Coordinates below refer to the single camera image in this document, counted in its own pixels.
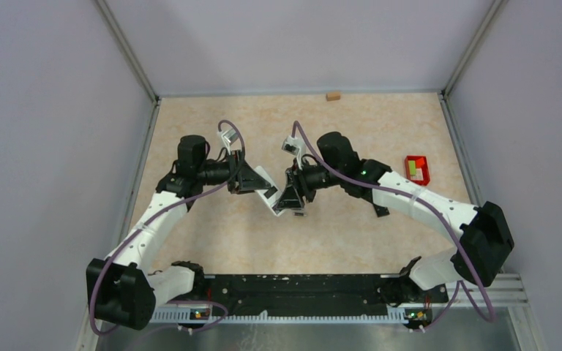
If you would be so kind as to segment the white remote control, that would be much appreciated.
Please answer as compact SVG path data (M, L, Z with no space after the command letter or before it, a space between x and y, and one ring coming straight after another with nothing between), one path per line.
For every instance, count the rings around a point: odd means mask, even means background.
M266 204L269 210L277 217L282 216L283 214L289 214L289 213L293 214L292 211L288 211L288 210L283 211L279 214L273 209L274 204L277 202L282 192L278 187L278 185L276 185L272 177L266 172L266 170L262 166L259 165L254 170L257 173L259 173L261 176L263 176L272 185L272 188L268 189L267 191L266 190L255 191L255 193L259 196L260 199L262 199L262 201Z

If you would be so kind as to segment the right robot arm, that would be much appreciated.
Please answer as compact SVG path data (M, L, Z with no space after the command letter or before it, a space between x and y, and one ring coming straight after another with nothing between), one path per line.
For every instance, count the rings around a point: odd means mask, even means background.
M283 151L293 164L285 171L286 186L277 194L276 212L304 211L317 191L338 186L374 208L395 210L437 230L453 248L413 260L402 271L400 292L409 301L420 301L431 288L465 280L489 287L514 248L500 206L485 202L457 202L420 186L374 159L361 159L347 137L329 132L318 139L315 164L304 161L307 143L288 136Z

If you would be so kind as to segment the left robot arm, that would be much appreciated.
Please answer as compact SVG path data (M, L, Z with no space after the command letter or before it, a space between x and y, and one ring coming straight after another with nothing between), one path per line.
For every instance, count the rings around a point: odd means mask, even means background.
M231 194L257 193L270 200L277 192L263 176L262 167L251 168L244 150L224 159L210 159L209 143L200 135L181 138L177 159L158 182L148 208L127 237L105 258L93 259L86 268L90 324L97 320L134 330L145 328L154 310L175 297L199 301L205 293L202 268L174 263L159 272L151 265L171 231L196 200L227 188Z

